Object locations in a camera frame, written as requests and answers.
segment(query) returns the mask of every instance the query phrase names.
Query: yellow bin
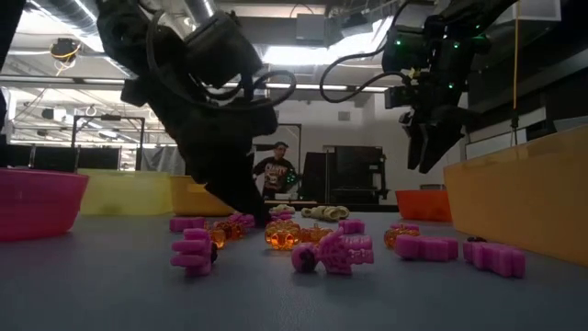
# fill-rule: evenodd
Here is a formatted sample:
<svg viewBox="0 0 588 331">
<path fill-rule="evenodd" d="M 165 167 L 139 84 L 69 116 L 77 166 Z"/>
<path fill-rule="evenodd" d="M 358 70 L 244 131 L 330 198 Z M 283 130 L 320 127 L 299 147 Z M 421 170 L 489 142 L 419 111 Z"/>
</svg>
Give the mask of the yellow bin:
<svg viewBox="0 0 588 331">
<path fill-rule="evenodd" d="M 179 216 L 226 216 L 234 210 L 190 176 L 172 176 L 172 204 Z"/>
<path fill-rule="evenodd" d="M 161 215 L 172 211 L 169 175 L 150 171 L 78 169 L 90 176 L 83 215 Z"/>
</svg>

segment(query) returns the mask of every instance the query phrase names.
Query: beige toy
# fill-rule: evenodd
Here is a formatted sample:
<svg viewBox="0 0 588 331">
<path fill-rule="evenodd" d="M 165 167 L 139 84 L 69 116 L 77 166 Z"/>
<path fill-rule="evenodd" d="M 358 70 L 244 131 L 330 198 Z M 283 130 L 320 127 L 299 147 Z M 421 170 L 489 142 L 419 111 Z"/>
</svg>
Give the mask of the beige toy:
<svg viewBox="0 0 588 331">
<path fill-rule="evenodd" d="M 327 222 L 337 222 L 349 217 L 349 210 L 346 207 L 327 207 L 319 206 L 312 209 L 303 208 L 302 217 L 322 220 Z"/>
<path fill-rule="evenodd" d="M 294 213 L 294 212 L 296 212 L 296 209 L 294 209 L 294 207 L 290 207 L 290 206 L 285 205 L 285 204 L 280 204 L 280 205 L 277 205 L 276 207 L 270 209 L 269 211 L 270 212 L 283 212 L 283 211 L 288 211 L 288 212 Z"/>
</svg>

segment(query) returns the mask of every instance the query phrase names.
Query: black t-shirt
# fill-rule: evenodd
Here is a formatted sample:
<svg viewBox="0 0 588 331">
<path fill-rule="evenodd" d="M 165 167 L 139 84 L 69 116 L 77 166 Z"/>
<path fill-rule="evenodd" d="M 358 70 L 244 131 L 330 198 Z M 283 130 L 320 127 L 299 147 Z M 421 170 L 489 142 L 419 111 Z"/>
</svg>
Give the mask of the black t-shirt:
<svg viewBox="0 0 588 331">
<path fill-rule="evenodd" d="M 264 184 L 264 189 L 274 190 L 279 193 L 286 188 L 286 175 L 290 169 L 294 169 L 294 166 L 288 160 L 284 158 L 276 160 L 272 156 L 258 163 L 254 167 L 254 174 L 265 174 L 266 183 Z"/>
</svg>

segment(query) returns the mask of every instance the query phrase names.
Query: white wall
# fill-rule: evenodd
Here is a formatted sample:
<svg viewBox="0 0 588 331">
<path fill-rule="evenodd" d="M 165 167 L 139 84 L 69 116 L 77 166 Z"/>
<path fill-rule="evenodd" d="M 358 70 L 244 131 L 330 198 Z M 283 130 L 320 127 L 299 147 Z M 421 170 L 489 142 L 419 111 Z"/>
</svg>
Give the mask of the white wall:
<svg viewBox="0 0 588 331">
<path fill-rule="evenodd" d="M 325 145 L 381 146 L 388 157 L 386 181 L 390 194 L 382 204 L 397 203 L 394 191 L 418 189 L 423 184 L 443 184 L 443 167 L 462 159 L 463 142 L 452 148 L 428 174 L 409 170 L 409 138 L 398 122 L 407 108 L 385 109 L 383 95 L 374 95 L 363 108 L 356 108 L 353 102 L 330 104 L 325 101 L 286 101 L 277 106 L 280 123 L 302 124 L 301 167 L 307 152 L 323 152 Z M 339 121 L 338 111 L 350 111 L 350 121 Z M 255 143 L 284 141 L 290 145 L 287 159 L 294 163 L 297 152 L 292 144 L 292 132 L 279 129 L 268 137 L 259 137 Z"/>
<path fill-rule="evenodd" d="M 307 152 L 322 152 L 325 145 L 362 145 L 363 109 L 356 108 L 354 102 L 330 104 L 326 101 L 312 101 L 308 104 L 306 101 L 289 100 L 277 106 L 276 110 L 279 110 L 279 123 L 302 124 L 302 169 Z M 349 111 L 351 120 L 339 121 L 339 111 Z M 298 134 L 297 129 L 291 127 L 288 131 L 280 128 L 270 136 L 255 138 L 254 143 L 287 143 L 290 148 L 286 158 L 294 164 L 297 158 L 294 154 L 298 151 L 292 144 L 292 133 Z"/>
</svg>

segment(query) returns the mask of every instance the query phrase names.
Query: ceiling light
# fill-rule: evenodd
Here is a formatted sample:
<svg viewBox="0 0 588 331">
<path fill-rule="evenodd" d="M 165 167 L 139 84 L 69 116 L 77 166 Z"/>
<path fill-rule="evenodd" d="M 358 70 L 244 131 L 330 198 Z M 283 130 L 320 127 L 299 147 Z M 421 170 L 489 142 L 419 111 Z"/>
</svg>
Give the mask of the ceiling light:
<svg viewBox="0 0 588 331">
<path fill-rule="evenodd" d="M 390 28 L 392 17 L 372 23 L 373 31 L 343 38 L 326 48 L 270 46 L 263 56 L 264 63 L 278 65 L 322 65 L 350 54 L 375 51 Z"/>
</svg>

